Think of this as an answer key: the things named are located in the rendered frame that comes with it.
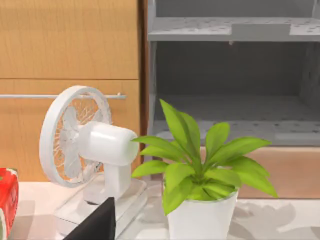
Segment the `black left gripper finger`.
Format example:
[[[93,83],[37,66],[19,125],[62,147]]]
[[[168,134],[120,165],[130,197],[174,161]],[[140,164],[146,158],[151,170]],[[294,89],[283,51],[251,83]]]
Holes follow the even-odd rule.
[[[109,197],[63,240],[115,240],[115,198]]]

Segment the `white table fan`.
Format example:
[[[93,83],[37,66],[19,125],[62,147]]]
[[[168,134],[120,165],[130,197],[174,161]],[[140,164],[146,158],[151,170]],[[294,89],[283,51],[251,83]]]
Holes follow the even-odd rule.
[[[66,237],[105,200],[115,201],[115,240],[147,203],[147,184],[132,178],[139,152],[134,131],[112,123],[105,98],[72,98],[98,89],[74,85],[53,99],[40,131],[39,160],[54,184],[77,188],[55,211],[57,231]]]

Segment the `red and white can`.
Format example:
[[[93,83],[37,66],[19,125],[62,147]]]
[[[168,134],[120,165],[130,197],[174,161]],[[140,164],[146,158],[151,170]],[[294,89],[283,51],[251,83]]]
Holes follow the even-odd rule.
[[[0,167],[0,240],[7,240],[16,217],[19,202],[18,172]]]

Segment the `green plant in white pot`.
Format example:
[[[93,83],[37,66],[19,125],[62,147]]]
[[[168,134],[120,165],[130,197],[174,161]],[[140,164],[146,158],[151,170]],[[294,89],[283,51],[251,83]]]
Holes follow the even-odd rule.
[[[205,158],[196,120],[164,100],[160,101],[173,140],[145,135],[134,139],[152,160],[139,165],[134,178],[163,174],[162,207],[170,240],[226,240],[243,185],[277,197],[268,171],[251,153],[269,140],[242,136],[229,140],[230,125],[214,124],[207,132]]]

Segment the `wooden cupboard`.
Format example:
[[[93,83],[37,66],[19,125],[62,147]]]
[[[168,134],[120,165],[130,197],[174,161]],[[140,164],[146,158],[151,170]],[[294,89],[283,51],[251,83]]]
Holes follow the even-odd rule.
[[[146,86],[146,42],[145,42],[145,16],[147,13],[146,10],[146,0],[137,0],[138,9],[137,9],[137,16],[138,16],[138,43],[139,43],[139,75],[136,79],[129,79],[129,80],[138,80],[139,81],[139,90],[140,90],[140,133],[144,132],[146,129],[145,124],[145,86]],[[60,78],[60,79],[53,79],[53,78],[1,78],[0,79],[31,79],[31,80],[125,80],[125,79],[75,79],[75,78]]]

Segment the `pale wooden drawer front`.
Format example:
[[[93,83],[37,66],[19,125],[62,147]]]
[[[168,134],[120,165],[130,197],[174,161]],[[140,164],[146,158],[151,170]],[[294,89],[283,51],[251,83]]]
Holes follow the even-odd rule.
[[[320,147],[270,146],[247,156],[270,174],[281,199],[320,199]]]

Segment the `grey pierced drawer inside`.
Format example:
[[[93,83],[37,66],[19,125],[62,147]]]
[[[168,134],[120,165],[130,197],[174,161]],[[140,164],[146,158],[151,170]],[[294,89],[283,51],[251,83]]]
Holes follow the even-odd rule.
[[[165,100],[230,139],[320,147],[320,0],[148,0],[150,135]]]

